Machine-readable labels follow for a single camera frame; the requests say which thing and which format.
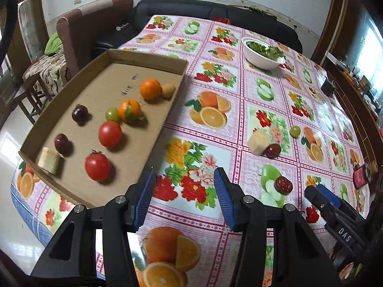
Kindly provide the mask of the red jujube date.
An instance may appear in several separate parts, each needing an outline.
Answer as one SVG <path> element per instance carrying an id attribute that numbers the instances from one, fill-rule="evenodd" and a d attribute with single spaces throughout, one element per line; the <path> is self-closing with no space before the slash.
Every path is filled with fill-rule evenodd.
<path id="1" fill-rule="evenodd" d="M 274 159 L 281 154 L 281 146 L 278 143 L 270 144 L 264 151 L 264 154 L 270 159 Z"/>
<path id="2" fill-rule="evenodd" d="M 289 195 L 293 190 L 293 184 L 287 177 L 279 176 L 274 182 L 274 188 L 283 195 Z"/>

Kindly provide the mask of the large red tomato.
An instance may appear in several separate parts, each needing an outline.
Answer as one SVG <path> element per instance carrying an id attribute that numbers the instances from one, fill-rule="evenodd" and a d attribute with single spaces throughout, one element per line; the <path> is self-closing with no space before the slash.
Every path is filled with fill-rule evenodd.
<path id="1" fill-rule="evenodd" d="M 107 179 L 111 163 L 101 151 L 93 150 L 85 159 L 85 171 L 87 175 L 96 182 L 103 182 Z"/>

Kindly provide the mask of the pale cake cube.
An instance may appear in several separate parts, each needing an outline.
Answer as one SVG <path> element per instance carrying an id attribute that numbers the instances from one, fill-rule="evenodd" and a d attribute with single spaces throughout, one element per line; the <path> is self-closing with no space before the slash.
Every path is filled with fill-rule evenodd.
<path id="1" fill-rule="evenodd" d="M 271 139 L 263 130 L 256 130 L 247 141 L 247 146 L 253 155 L 262 155 L 271 144 Z"/>
<path id="2" fill-rule="evenodd" d="M 57 151 L 51 150 L 48 147 L 43 147 L 38 160 L 38 166 L 50 174 L 56 174 L 60 159 L 61 156 Z"/>

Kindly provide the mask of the small red tomato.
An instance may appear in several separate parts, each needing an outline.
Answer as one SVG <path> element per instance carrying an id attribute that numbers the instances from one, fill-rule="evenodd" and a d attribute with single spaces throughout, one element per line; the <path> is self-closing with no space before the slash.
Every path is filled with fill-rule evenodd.
<path id="1" fill-rule="evenodd" d="M 110 148 L 119 143 L 122 136 L 121 126 L 114 121 L 102 123 L 99 127 L 98 138 L 102 146 Z"/>

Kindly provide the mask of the green grape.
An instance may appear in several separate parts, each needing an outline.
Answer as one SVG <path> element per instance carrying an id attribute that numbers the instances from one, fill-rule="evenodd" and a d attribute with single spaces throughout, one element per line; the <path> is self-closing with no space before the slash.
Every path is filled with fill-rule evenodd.
<path id="1" fill-rule="evenodd" d="M 301 135 L 301 128 L 299 126 L 292 126 L 290 128 L 290 135 L 294 138 L 294 139 L 298 139 L 299 136 Z"/>
<path id="2" fill-rule="evenodd" d="M 118 109 L 114 107 L 108 108 L 105 113 L 105 118 L 107 121 L 119 122 L 120 116 L 119 116 Z"/>

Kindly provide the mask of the orange tangerine with leaf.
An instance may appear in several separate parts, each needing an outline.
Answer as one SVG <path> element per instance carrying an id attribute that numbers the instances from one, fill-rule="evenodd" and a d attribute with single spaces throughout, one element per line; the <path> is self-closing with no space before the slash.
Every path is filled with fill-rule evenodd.
<path id="1" fill-rule="evenodd" d="M 147 120 L 140 103 L 133 99 L 125 99 L 119 104 L 118 115 L 129 125 L 138 125 Z"/>

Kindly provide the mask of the dark purple plum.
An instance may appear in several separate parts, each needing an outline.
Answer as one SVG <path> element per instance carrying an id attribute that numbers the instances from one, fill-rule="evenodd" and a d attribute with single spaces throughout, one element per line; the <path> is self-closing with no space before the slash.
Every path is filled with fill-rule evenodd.
<path id="1" fill-rule="evenodd" d="M 78 104 L 72 111 L 71 116 L 77 124 L 83 125 L 88 120 L 88 109 L 86 106 Z"/>
<path id="2" fill-rule="evenodd" d="M 54 143 L 57 152 L 60 154 L 67 154 L 71 149 L 71 141 L 63 133 L 60 133 L 55 137 Z"/>

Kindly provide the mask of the shallow cardboard box tray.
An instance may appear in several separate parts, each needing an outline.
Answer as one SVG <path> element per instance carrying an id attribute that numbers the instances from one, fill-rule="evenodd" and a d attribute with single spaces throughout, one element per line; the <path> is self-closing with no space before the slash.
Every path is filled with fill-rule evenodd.
<path id="1" fill-rule="evenodd" d="M 136 183 L 174 103 L 140 88 L 150 80 L 179 89 L 186 60 L 109 50 L 81 70 L 44 109 L 19 154 L 74 204 L 107 204 Z"/>

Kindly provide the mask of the wooden sideboard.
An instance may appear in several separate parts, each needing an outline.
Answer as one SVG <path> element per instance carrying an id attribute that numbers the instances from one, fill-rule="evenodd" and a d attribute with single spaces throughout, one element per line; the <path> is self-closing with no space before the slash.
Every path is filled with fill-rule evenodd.
<path id="1" fill-rule="evenodd" d="M 323 62 L 323 68 L 334 81 L 335 95 L 352 122 L 364 159 L 368 162 L 375 161 L 378 166 L 382 166 L 382 137 L 376 120 L 367 108 L 359 90 L 348 80 L 343 70 L 327 57 Z"/>

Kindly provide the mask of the floral fruit print tablecloth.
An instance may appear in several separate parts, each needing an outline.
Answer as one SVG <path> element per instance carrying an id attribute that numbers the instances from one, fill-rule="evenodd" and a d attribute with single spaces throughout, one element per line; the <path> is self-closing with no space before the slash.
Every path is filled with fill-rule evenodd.
<path id="1" fill-rule="evenodd" d="M 282 47 L 286 62 L 260 71 L 244 57 L 245 37 L 276 47 L 243 28 L 155 15 L 116 49 L 188 63 L 146 166 L 154 169 L 156 183 L 145 220 L 132 231 L 136 183 L 89 208 L 57 193 L 23 161 L 15 187 L 53 233 L 30 285 L 340 285 L 327 256 L 335 238 L 304 190 L 322 184 L 367 216 L 369 191 L 353 185 L 362 164 L 355 132 L 321 94 L 322 67 Z M 290 135 L 295 125 L 301 128 L 298 139 Z M 278 157 L 250 152 L 247 141 L 256 130 L 280 144 Z M 214 188 L 218 167 L 245 195 L 242 232 L 225 223 Z M 292 182 L 289 195 L 275 190 L 279 176 Z"/>

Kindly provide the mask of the small black cup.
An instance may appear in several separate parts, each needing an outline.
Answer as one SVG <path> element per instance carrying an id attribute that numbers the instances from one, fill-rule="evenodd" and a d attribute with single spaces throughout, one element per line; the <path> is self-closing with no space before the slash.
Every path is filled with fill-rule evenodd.
<path id="1" fill-rule="evenodd" d="M 332 79 L 327 78 L 321 85 L 321 91 L 327 96 L 332 97 L 336 90 L 335 83 Z"/>

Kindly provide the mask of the green leafy vegetables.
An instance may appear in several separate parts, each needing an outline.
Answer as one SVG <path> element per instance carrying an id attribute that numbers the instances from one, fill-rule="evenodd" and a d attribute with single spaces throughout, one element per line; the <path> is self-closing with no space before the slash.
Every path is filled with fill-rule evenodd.
<path id="1" fill-rule="evenodd" d="M 284 57 L 284 53 L 277 47 L 266 46 L 254 41 L 249 41 L 246 45 L 256 53 L 273 61 L 277 61 L 279 58 Z"/>

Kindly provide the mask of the wooden stool patterned cushion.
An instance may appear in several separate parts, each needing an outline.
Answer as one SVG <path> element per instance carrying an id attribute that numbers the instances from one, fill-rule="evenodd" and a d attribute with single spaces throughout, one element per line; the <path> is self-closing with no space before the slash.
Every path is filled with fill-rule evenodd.
<path id="1" fill-rule="evenodd" d="M 27 119 L 34 124 L 52 99 L 67 84 L 67 64 L 64 53 L 43 55 L 23 74 L 23 84 L 13 102 Z"/>

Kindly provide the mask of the red object on sofa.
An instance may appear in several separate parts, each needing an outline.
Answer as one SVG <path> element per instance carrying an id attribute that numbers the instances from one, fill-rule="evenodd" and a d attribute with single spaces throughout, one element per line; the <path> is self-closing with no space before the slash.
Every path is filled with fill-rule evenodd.
<path id="1" fill-rule="evenodd" d="M 215 22 L 224 23 L 226 25 L 230 25 L 231 24 L 230 19 L 227 18 L 227 17 L 219 17 L 219 16 L 217 16 L 217 17 L 214 18 L 214 21 Z"/>

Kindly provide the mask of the wooden glass panel door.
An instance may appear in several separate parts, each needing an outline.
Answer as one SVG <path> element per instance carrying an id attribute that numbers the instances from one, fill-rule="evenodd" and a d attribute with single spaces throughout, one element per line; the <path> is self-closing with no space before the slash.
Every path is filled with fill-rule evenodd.
<path id="1" fill-rule="evenodd" d="M 4 59 L 1 60 L 1 98 L 12 99 L 23 84 L 23 74 L 44 53 L 48 33 L 42 10 L 42 0 L 15 0 L 8 14 L 1 6 L 1 36 L 7 23 L 15 21 L 14 32 Z"/>

